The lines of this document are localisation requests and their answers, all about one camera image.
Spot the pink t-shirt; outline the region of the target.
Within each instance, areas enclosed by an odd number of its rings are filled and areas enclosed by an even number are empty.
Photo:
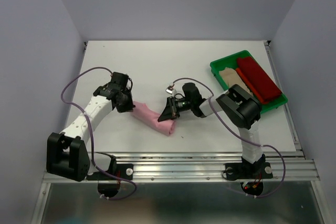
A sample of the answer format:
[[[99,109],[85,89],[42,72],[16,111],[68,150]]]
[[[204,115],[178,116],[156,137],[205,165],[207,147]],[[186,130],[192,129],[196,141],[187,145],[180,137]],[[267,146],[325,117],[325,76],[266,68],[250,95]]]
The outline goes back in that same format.
[[[145,103],[140,103],[136,101],[134,101],[133,103],[135,105],[135,108],[131,113],[133,117],[140,120],[148,127],[166,136],[170,136],[174,133],[175,122],[173,120],[159,122],[158,119],[160,115],[157,112],[149,109]]]

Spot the green plastic tray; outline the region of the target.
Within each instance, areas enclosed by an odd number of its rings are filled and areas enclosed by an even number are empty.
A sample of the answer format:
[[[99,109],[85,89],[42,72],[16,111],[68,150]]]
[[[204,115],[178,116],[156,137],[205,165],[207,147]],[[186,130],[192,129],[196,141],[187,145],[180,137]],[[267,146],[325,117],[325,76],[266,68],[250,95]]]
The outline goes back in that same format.
[[[229,87],[223,81],[223,79],[219,75],[219,72],[222,71],[222,70],[224,70],[226,67],[227,68],[232,68],[232,69],[236,70],[236,68],[238,68],[237,59],[238,58],[245,58],[245,57],[252,57],[252,58],[254,58],[250,54],[249,51],[243,50],[243,51],[237,52],[235,54],[232,54],[230,56],[227,56],[227,57],[224,57],[224,58],[212,61],[210,63],[210,68],[211,68],[212,74],[214,75],[214,77],[216,78],[216,80],[218,81],[218,83],[220,84],[220,86],[224,90],[227,90]],[[287,99],[287,97],[282,92],[282,95],[279,98],[277,98],[276,100],[273,100],[272,102],[270,102],[268,104],[265,104],[265,105],[262,104],[262,113],[266,113],[266,112],[268,112],[268,111],[270,111],[272,109],[276,109],[276,108],[280,107],[281,105],[286,104],[287,102],[288,102],[288,99]]]

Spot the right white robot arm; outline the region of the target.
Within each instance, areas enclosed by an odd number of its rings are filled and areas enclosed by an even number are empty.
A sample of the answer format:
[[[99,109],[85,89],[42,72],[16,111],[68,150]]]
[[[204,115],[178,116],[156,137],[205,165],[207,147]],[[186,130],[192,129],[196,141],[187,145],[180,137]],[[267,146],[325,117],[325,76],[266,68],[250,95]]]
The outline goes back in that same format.
[[[170,96],[166,106],[158,118],[158,122],[175,120],[180,113],[190,110],[198,118],[212,114],[219,116],[223,111],[230,121],[238,128],[238,138],[242,141],[241,170],[244,175],[253,177],[260,172],[260,164],[265,159],[261,149],[258,121],[260,120],[261,104],[241,86],[235,84],[215,98],[205,99],[201,96],[194,83],[182,86],[184,97],[177,99]]]

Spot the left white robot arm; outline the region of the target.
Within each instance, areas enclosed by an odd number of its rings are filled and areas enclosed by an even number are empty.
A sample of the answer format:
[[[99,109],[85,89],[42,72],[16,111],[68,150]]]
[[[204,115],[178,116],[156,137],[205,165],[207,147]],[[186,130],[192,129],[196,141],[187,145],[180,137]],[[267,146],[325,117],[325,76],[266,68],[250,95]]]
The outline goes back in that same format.
[[[127,74],[113,72],[111,80],[99,86],[88,105],[80,110],[77,118],[60,133],[51,133],[47,139],[46,170],[50,174],[80,182],[96,166],[89,157],[86,144],[100,122],[114,109],[119,113],[132,112],[135,108],[131,90],[133,85]]]

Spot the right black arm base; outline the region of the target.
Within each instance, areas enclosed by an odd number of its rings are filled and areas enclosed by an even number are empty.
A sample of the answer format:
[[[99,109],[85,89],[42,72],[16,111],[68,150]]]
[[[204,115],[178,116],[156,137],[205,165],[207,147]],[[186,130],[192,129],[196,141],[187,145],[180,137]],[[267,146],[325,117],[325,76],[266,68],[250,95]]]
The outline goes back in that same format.
[[[241,182],[240,186],[248,196],[260,197],[264,190],[263,179],[272,179],[272,169],[266,157],[262,154],[261,158],[253,164],[241,159],[240,163],[225,163],[222,177],[227,181],[246,180]]]

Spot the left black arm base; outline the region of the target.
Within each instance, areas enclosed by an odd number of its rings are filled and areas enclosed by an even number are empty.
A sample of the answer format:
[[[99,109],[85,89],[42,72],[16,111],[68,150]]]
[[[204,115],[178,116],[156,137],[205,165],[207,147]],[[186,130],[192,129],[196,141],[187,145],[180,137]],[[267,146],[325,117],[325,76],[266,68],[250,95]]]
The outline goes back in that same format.
[[[105,177],[108,177],[109,179],[115,180],[117,182],[117,187],[113,191],[98,186],[97,190],[99,197],[101,199],[105,199],[108,201],[116,201],[116,200],[123,200],[134,195],[138,189],[136,183],[133,181],[134,165],[130,163],[118,165],[117,159],[114,155],[110,155],[103,152],[98,152],[98,154],[102,154],[109,159],[109,166],[107,170],[100,168],[95,160],[95,152],[92,152],[91,163],[94,169],[103,174]],[[125,196],[117,197],[117,194],[119,193],[121,187],[121,182],[127,182],[131,184],[134,187],[134,189]]]

